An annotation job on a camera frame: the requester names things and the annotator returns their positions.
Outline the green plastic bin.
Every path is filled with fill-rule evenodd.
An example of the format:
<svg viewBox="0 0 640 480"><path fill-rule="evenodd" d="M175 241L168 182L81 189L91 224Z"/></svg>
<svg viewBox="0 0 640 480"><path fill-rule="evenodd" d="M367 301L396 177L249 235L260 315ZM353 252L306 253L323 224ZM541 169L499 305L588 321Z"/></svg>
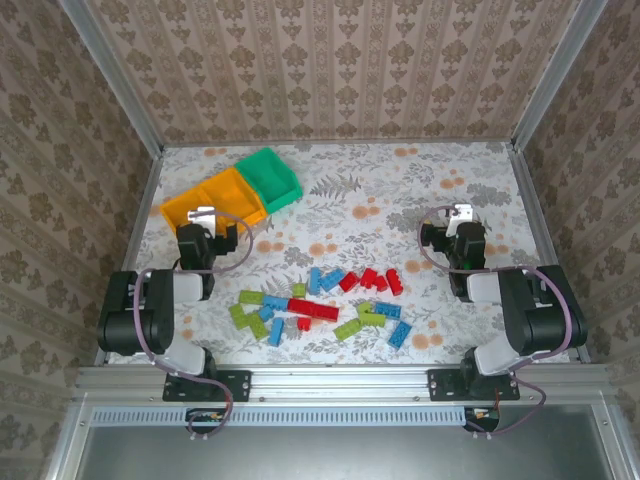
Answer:
<svg viewBox="0 0 640 480"><path fill-rule="evenodd" d="M293 170L270 148L239 160L234 167L258 194L268 214L292 204L303 196Z"/></svg>

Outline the aluminium frame post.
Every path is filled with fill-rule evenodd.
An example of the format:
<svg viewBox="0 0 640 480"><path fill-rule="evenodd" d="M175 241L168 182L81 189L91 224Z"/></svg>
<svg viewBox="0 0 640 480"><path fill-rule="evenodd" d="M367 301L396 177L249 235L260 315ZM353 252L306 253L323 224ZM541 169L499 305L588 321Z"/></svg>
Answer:
<svg viewBox="0 0 640 480"><path fill-rule="evenodd" d="M136 130L144 147L156 160L162 155L163 141L146 113L133 84L120 66L115 50L102 33L85 0L60 0L61 6L80 35L94 62Z"/></svg>
<svg viewBox="0 0 640 480"><path fill-rule="evenodd" d="M512 135L512 145L516 152L522 152L531 140L602 15L607 1L580 0Z"/></svg>

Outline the wide aluminium mounting rail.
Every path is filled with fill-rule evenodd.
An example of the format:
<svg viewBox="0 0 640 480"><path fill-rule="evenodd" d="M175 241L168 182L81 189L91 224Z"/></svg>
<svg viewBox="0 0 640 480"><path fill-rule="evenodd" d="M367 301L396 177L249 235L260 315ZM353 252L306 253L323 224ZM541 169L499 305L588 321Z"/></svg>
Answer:
<svg viewBox="0 0 640 480"><path fill-rule="evenodd" d="M435 405L431 391L449 365L224 365L249 384L247 406L407 406ZM547 395L548 405L595 405L611 402L615 389L606 367L581 363L546 363L516 373L523 385L517 405L532 405ZM151 365L106 365L79 370L74 403L112 406L160 406L165 374Z"/></svg>

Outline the floral patterned table covering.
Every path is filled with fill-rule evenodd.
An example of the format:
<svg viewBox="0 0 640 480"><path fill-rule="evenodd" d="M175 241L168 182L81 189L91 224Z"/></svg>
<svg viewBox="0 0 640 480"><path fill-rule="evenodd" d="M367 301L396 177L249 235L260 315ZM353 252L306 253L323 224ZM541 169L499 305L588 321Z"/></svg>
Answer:
<svg viewBox="0 0 640 480"><path fill-rule="evenodd" d="M217 276L208 301L176 308L182 338L209 349L220 364L434 364L456 363L503 330L498 306L453 296L443 257L420 253L417 229L431 208L468 203L485 227L489 265L537 264L507 144L277 146L276 153L295 172L303 196L219 259L226 273ZM235 328L229 308L241 290L286 298L312 267L356 274L396 269L404 287L399 296L336 288L315 301L338 307L341 322L354 319L366 301L401 306L412 326L402 347L388 344L394 321L340 342L333 323L314 320L299 331L287 315L278 347Z"/></svg>

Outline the aluminium back rail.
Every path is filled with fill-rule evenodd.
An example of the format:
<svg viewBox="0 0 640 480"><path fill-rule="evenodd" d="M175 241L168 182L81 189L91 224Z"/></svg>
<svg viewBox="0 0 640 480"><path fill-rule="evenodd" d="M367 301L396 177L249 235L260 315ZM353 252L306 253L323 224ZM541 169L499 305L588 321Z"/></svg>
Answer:
<svg viewBox="0 0 640 480"><path fill-rule="evenodd" d="M400 139L321 139L321 140L270 140L263 142L200 142L200 143L166 143L161 148L163 150L170 148L205 148L205 147L272 147L272 146L314 146L314 145L429 145L429 144L473 144L473 143L502 143L512 145L513 140L509 138L400 138Z"/></svg>

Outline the aluminium side rail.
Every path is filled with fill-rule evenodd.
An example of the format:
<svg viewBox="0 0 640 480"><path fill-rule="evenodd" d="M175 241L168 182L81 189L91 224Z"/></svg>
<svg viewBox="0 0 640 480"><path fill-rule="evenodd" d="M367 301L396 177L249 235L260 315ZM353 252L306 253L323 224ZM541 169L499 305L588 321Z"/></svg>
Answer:
<svg viewBox="0 0 640 480"><path fill-rule="evenodd" d="M120 267L121 270L133 270L135 268L136 259L140 249L147 218L151 210L153 198L163 168L163 160L164 152L161 151L160 154L156 156L152 161L151 168L149 170L149 176L147 178L147 182L139 204L138 213L136 214L124 260Z"/></svg>
<svg viewBox="0 0 640 480"><path fill-rule="evenodd" d="M518 151L510 143L507 144L507 147L521 201L526 211L530 230L535 241L539 260L544 265L558 264L559 261L556 250L554 248L525 157L521 151Z"/></svg>

